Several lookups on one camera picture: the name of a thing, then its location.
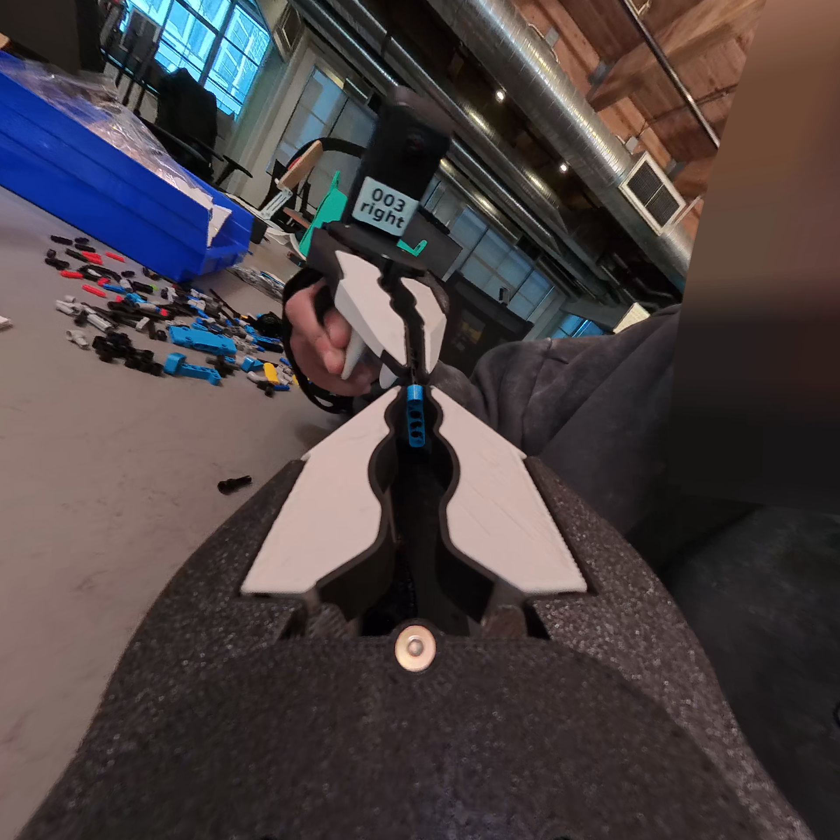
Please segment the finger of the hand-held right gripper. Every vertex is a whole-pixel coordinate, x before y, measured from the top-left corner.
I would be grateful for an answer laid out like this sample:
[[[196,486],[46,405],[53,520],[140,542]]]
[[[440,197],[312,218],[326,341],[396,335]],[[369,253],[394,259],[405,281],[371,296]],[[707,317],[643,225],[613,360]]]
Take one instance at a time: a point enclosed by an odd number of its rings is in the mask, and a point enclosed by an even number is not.
[[[335,257],[341,278],[334,306],[351,327],[343,368],[354,369],[368,349],[390,370],[410,369],[404,318],[392,307],[392,293],[381,286],[380,270],[346,251],[336,251]]]
[[[448,319],[448,299],[432,277],[401,278],[411,362],[417,377],[429,377],[438,363]]]

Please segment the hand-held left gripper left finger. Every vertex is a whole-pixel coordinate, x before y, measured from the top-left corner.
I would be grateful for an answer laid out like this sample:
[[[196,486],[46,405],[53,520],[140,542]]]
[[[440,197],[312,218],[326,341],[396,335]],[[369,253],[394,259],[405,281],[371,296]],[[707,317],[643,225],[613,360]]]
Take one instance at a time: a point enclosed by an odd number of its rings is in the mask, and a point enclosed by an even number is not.
[[[240,592],[295,607],[285,636],[384,636],[415,618],[415,463],[396,387],[302,458]]]

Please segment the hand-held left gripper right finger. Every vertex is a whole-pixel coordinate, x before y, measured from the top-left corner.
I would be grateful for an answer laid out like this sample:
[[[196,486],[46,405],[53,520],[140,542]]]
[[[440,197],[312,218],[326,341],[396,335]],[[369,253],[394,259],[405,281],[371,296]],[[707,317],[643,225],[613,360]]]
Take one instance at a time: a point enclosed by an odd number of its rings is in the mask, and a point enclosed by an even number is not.
[[[447,598],[480,624],[501,606],[587,593],[586,579],[526,467],[526,456],[437,387],[436,440],[452,472],[440,503]]]

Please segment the pile of building brick pieces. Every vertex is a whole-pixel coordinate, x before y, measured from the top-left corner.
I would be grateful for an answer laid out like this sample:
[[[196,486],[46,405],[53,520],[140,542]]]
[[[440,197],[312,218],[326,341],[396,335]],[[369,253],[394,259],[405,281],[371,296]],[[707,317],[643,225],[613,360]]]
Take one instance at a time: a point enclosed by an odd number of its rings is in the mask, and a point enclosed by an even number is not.
[[[79,282],[79,295],[65,295],[55,302],[55,309],[73,323],[66,337],[80,350],[96,354],[100,362],[121,363],[153,377],[209,384],[164,373],[167,356],[180,353],[188,364],[215,368],[222,376],[220,385],[238,372],[267,397],[288,392],[296,384],[280,336],[280,315],[274,311],[240,312],[215,289],[175,282],[146,267],[119,268],[125,263],[120,253],[99,250],[85,237],[52,234],[49,241],[45,264],[59,276]],[[235,342],[237,353],[216,356],[176,346],[167,332],[172,324],[222,334]]]

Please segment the person's right forearm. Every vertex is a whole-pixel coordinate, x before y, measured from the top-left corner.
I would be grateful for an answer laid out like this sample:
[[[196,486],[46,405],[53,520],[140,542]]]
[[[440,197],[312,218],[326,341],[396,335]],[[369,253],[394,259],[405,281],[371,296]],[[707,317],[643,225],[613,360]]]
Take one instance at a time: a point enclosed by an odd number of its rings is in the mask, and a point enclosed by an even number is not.
[[[679,508],[666,479],[679,314],[613,335],[505,343],[471,376],[439,362],[431,383],[628,535]]]

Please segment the grey desk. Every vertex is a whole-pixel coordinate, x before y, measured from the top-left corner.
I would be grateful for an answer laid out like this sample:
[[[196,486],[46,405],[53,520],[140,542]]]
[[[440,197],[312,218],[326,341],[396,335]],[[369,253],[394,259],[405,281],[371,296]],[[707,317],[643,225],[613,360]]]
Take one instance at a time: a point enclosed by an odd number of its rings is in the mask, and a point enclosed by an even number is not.
[[[340,420],[297,387],[264,397],[105,364],[55,309],[44,263],[76,231],[2,191],[1,832],[15,838],[76,751],[133,632],[191,553]],[[229,495],[220,480],[251,476]]]

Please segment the person's right hand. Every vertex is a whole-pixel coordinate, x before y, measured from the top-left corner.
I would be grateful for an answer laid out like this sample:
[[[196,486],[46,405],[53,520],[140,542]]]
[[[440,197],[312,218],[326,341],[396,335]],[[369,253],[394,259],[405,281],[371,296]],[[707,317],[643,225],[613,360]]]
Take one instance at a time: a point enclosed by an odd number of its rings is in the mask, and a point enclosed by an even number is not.
[[[284,305],[291,325],[290,351],[312,384],[337,396],[363,396],[370,392],[377,371],[358,362],[350,377],[342,378],[351,326],[334,307],[328,308],[319,320],[316,300],[323,288],[329,291],[325,281],[320,280],[298,291]]]

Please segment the curved wooden seat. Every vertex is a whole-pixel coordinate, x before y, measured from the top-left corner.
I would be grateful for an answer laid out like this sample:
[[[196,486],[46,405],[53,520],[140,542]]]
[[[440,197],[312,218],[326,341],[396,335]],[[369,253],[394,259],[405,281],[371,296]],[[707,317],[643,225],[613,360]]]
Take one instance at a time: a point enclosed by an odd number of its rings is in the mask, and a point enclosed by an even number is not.
[[[273,179],[278,189],[287,188],[294,190],[299,184],[306,181],[312,170],[318,165],[324,154],[322,141],[312,141],[307,148],[289,163],[286,171],[278,178]]]

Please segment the light blue curved panel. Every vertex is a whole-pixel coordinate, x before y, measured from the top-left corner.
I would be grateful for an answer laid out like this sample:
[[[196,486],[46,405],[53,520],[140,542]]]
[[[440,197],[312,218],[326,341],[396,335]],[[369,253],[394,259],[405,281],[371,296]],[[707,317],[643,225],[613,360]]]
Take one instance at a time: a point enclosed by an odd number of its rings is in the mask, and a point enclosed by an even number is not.
[[[222,334],[174,324],[167,328],[167,332],[178,347],[216,356],[235,356],[237,353],[235,342]]]

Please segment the large paned window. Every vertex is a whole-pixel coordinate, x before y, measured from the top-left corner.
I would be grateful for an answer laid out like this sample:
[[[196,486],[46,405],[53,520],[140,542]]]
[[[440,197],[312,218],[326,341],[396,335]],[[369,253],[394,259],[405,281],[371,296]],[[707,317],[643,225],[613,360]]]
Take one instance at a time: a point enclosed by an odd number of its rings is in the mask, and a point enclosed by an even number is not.
[[[239,117],[271,41],[255,2],[129,1],[127,8],[160,31],[152,67],[187,70],[220,112]]]

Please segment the black office chair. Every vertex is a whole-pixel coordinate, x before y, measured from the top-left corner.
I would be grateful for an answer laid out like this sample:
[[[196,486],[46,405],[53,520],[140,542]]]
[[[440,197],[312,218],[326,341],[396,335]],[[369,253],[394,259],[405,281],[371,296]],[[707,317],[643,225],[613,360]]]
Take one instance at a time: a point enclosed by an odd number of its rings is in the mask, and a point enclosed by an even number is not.
[[[182,168],[200,180],[220,187],[236,172],[247,178],[252,174],[240,163],[217,152],[217,115],[215,95],[188,69],[181,67],[160,78],[154,124],[166,133],[161,142]]]

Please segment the white vent grille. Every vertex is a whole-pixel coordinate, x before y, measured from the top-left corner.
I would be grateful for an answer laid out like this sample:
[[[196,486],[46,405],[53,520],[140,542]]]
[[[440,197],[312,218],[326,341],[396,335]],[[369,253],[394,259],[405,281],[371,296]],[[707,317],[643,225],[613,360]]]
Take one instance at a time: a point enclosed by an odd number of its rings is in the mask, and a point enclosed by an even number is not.
[[[618,188],[659,237],[679,223],[688,207],[686,200],[647,151],[634,156],[633,166]]]

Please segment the person's dark clothing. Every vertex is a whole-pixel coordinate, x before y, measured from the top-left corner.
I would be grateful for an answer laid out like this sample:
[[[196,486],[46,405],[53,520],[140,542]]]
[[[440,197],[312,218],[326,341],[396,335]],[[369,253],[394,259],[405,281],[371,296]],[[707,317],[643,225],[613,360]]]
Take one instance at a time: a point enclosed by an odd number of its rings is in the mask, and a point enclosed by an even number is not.
[[[838,514],[678,496],[626,539],[773,782],[815,838],[839,838]]]

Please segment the blue plastic bin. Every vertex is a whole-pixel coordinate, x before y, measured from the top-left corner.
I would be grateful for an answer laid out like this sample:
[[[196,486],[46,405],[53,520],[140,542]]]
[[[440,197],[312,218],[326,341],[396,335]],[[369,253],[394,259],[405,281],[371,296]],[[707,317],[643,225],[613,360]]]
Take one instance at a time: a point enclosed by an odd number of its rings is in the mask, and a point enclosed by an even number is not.
[[[232,211],[208,246],[198,203],[7,75],[25,60],[2,52],[3,187],[176,281],[242,261],[254,223],[244,207],[196,177]]]

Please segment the silver ventilation duct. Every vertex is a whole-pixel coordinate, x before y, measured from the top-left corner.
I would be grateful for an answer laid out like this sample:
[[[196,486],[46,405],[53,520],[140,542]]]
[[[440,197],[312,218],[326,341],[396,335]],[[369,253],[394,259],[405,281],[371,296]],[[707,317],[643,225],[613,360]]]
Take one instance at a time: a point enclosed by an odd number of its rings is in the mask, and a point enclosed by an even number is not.
[[[684,290],[693,242],[681,222],[657,236],[618,188],[634,156],[609,130],[556,55],[508,1],[430,1],[478,62],[507,88],[526,117],[640,249]]]

